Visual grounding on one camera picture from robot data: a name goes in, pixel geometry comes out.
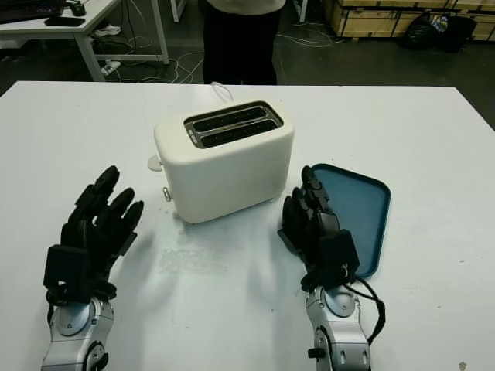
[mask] plastic tray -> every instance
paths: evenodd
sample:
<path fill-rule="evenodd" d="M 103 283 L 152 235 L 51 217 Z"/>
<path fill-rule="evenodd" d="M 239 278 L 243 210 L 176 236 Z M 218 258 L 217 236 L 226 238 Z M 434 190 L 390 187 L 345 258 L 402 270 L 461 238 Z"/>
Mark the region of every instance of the plastic tray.
<path fill-rule="evenodd" d="M 390 189 L 376 179 L 327 164 L 314 165 L 312 170 L 325 186 L 340 227 L 353 235 L 360 260 L 356 274 L 371 276 L 380 260 Z"/>

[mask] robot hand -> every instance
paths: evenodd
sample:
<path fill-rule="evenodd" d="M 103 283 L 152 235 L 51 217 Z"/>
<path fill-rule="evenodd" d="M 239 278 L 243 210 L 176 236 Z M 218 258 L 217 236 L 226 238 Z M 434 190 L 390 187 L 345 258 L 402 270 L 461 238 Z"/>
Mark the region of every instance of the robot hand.
<path fill-rule="evenodd" d="M 118 176 L 111 166 L 86 187 L 63 225 L 60 245 L 48 250 L 43 284 L 52 341 L 42 371 L 102 370 L 108 363 L 104 346 L 114 319 L 108 301 L 117 294 L 108 276 L 137 237 L 144 207 L 142 201 L 131 205 L 130 188 L 108 204 Z"/>
<path fill-rule="evenodd" d="M 355 276 L 359 258 L 348 230 L 329 207 L 323 184 L 309 166 L 302 170 L 302 189 L 295 188 L 284 202 L 282 228 L 285 245 L 297 252 L 308 274 L 301 280 L 309 292 L 306 312 L 315 342 L 308 351 L 318 371 L 370 370 L 370 344 L 385 323 L 385 307 L 369 285 Z M 362 294 L 348 284 L 365 284 L 371 294 Z M 374 334 L 366 338 L 360 325 L 360 302 L 356 295 L 377 302 L 380 319 Z"/>

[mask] toaster slot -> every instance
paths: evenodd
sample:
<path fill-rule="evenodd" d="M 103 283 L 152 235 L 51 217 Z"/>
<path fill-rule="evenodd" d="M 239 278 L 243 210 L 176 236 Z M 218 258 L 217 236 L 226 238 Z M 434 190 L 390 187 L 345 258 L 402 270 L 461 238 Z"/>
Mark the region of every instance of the toaster slot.
<path fill-rule="evenodd" d="M 196 133 L 223 128 L 232 124 L 241 124 L 245 121 L 256 120 L 266 116 L 266 112 L 261 107 L 253 107 L 247 110 L 223 114 L 216 117 L 209 117 L 197 121 L 193 124 Z"/>
<path fill-rule="evenodd" d="M 231 141 L 237 141 L 252 135 L 265 133 L 266 131 L 276 129 L 277 127 L 277 124 L 273 120 L 258 121 L 240 128 L 225 130 L 216 134 L 204 136 L 201 138 L 201 143 L 205 148 L 216 147 L 218 145 L 230 143 Z"/>

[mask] power strip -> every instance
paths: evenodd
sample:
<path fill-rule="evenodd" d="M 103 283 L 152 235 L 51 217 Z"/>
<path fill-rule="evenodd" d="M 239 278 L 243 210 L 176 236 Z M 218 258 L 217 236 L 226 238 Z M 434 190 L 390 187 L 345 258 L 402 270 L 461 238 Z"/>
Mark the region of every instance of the power strip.
<path fill-rule="evenodd" d="M 121 63 L 118 60 L 105 60 L 105 65 L 101 67 L 101 73 L 103 76 L 108 76 L 112 72 L 114 72 L 118 67 L 121 66 Z"/>

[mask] laptop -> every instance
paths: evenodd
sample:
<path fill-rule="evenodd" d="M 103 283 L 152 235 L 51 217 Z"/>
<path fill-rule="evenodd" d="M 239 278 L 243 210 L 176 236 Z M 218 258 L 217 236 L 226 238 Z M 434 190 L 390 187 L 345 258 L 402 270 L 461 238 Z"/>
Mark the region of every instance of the laptop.
<path fill-rule="evenodd" d="M 64 0 L 0 0 L 0 24 L 62 14 Z"/>

